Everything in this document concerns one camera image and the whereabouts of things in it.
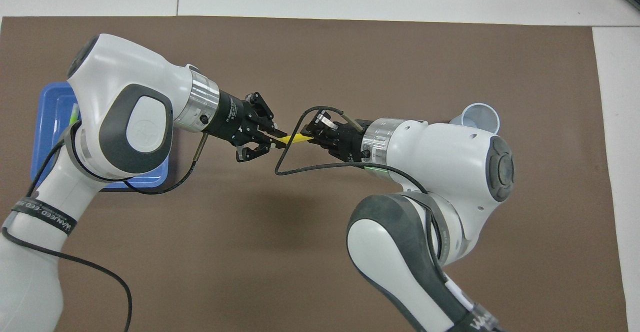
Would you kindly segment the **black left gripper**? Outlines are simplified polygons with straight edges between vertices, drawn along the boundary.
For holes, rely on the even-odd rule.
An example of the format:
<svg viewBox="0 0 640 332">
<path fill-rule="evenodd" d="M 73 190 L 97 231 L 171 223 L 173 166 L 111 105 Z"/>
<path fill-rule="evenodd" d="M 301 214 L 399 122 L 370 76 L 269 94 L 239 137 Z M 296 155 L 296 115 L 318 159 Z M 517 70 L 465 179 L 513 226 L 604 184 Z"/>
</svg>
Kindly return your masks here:
<svg viewBox="0 0 640 332">
<path fill-rule="evenodd" d="M 205 127 L 205 133 L 237 146 L 236 161 L 247 162 L 267 154 L 271 149 L 284 149 L 279 140 L 265 142 L 268 134 L 278 134 L 274 114 L 260 93 L 249 93 L 244 100 L 224 91 L 219 91 L 217 109 Z M 256 149 L 243 146 L 256 142 Z"/>
</svg>

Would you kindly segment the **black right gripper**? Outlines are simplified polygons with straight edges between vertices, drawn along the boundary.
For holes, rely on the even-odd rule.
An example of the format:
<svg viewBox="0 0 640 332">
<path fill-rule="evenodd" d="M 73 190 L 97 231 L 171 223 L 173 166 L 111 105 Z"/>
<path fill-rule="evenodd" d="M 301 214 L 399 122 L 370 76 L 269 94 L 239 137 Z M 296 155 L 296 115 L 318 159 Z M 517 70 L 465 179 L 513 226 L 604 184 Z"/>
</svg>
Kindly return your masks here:
<svg viewBox="0 0 640 332">
<path fill-rule="evenodd" d="M 371 122 L 357 123 L 363 128 L 361 133 L 350 124 L 332 121 L 329 113 L 317 113 L 306 125 L 306 136 L 327 137 L 328 140 L 311 139 L 309 143 L 322 147 L 334 158 L 343 162 L 362 162 L 362 140 Z"/>
</svg>

